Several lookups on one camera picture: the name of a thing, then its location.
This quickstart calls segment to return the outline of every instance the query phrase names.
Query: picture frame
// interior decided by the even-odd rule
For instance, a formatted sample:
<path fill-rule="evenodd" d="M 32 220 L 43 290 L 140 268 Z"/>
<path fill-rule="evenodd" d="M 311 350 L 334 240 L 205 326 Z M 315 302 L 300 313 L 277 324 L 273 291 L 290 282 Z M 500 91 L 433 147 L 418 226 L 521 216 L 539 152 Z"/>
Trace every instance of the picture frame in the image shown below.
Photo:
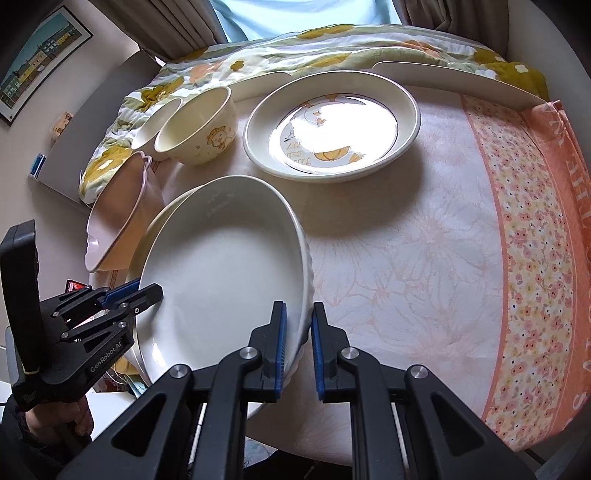
<path fill-rule="evenodd" d="M 0 79 L 0 118 L 11 125 L 49 75 L 92 33 L 67 7 L 60 7 L 33 32 Z"/>

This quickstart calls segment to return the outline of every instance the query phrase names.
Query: floral blanket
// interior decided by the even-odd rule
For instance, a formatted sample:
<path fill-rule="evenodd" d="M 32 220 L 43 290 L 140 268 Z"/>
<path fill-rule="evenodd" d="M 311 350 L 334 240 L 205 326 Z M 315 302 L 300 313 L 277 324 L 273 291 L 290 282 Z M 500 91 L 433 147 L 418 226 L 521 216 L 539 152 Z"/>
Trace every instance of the floral blanket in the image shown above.
<path fill-rule="evenodd" d="M 437 31 L 400 25 L 332 25 L 270 40 L 217 45 L 166 64 L 145 88 L 125 97 L 115 122 L 98 145 L 79 187 L 90 204 L 131 155 L 138 129 L 172 98 L 186 102 L 200 92 L 271 72 L 294 78 L 335 69 L 368 69 L 379 61 L 428 63 L 509 83 L 548 100 L 544 76 L 507 62 L 487 47 Z"/>

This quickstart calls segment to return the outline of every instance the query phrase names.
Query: bowl with cartoon print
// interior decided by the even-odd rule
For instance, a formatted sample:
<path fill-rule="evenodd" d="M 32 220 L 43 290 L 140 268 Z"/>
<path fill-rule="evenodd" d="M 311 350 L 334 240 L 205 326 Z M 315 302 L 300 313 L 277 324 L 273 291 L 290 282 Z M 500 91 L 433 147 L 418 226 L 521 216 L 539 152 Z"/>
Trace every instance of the bowl with cartoon print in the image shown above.
<path fill-rule="evenodd" d="M 156 152 L 187 165 L 212 161 L 236 136 L 238 118 L 228 87 L 206 90 L 179 108 L 154 142 Z"/>

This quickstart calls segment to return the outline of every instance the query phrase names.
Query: light blue curtain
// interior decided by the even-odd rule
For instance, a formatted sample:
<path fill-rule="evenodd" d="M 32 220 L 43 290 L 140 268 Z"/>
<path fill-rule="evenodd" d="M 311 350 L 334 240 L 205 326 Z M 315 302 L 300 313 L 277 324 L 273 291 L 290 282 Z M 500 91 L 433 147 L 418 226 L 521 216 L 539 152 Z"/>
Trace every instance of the light blue curtain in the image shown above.
<path fill-rule="evenodd" d="M 211 0 L 229 41 L 338 23 L 401 24 L 392 0 Z"/>

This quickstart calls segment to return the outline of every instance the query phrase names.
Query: curtain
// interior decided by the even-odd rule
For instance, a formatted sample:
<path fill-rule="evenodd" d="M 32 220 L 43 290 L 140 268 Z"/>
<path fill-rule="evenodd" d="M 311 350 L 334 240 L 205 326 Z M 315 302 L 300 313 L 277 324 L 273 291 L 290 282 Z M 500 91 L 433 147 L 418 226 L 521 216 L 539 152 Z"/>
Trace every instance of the curtain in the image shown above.
<path fill-rule="evenodd" d="M 226 43 L 209 0 L 90 0 L 148 53 L 171 61 Z"/>
<path fill-rule="evenodd" d="M 402 22 L 471 38 L 505 55 L 507 0 L 394 0 Z"/>

